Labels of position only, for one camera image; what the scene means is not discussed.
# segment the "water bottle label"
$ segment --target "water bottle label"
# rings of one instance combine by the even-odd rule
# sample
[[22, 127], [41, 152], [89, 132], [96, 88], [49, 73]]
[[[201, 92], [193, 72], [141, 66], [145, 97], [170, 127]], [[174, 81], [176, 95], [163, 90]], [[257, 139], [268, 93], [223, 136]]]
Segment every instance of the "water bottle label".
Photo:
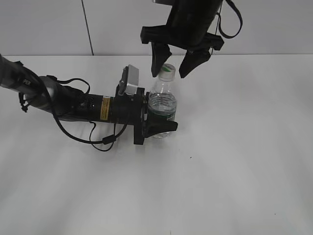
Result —
[[148, 116], [151, 119], [174, 121], [175, 120], [175, 114], [176, 114], [176, 112], [168, 114], [168, 115], [161, 115], [161, 114], [157, 114], [157, 113], [151, 111], [150, 109], [148, 109]]

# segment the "white tabletop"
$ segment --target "white tabletop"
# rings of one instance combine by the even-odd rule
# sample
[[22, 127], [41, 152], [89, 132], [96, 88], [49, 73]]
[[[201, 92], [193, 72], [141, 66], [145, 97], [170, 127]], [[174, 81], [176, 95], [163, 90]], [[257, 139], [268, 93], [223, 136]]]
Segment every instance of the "white tabletop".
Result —
[[[114, 96], [128, 64], [154, 82], [145, 56], [7, 58], [92, 94]], [[0, 234], [313, 234], [313, 56], [213, 56], [175, 85], [178, 131], [134, 146], [128, 127], [109, 153], [1, 88]], [[92, 125], [65, 127], [87, 139]]]

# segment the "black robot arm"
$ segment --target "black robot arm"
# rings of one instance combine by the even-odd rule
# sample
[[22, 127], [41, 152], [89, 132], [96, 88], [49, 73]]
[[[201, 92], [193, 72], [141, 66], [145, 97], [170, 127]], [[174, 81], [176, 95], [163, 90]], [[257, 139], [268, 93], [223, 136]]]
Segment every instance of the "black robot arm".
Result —
[[143, 27], [141, 41], [152, 45], [152, 75], [156, 77], [166, 60], [172, 55], [168, 45], [187, 50], [180, 66], [182, 78], [193, 69], [208, 61], [210, 48], [221, 50], [224, 41], [221, 36], [207, 33], [214, 17], [219, 20], [219, 30], [223, 37], [234, 38], [242, 28], [243, 20], [240, 11], [231, 0], [226, 0], [240, 20], [240, 29], [234, 36], [222, 31], [221, 16], [218, 13], [223, 0], [153, 0], [155, 3], [171, 5], [172, 10], [166, 25]]
[[139, 70], [131, 65], [125, 67], [115, 97], [89, 94], [58, 81], [54, 76], [38, 77], [25, 68], [21, 62], [11, 62], [0, 55], [0, 86], [19, 93], [22, 109], [28, 106], [50, 112], [60, 129], [70, 138], [88, 144], [109, 144], [122, 133], [105, 137], [99, 141], [82, 140], [68, 133], [62, 121], [108, 122], [134, 126], [134, 144], [142, 145], [145, 138], [176, 131], [178, 124], [173, 121], [153, 120], [147, 116], [148, 94], [138, 88]]

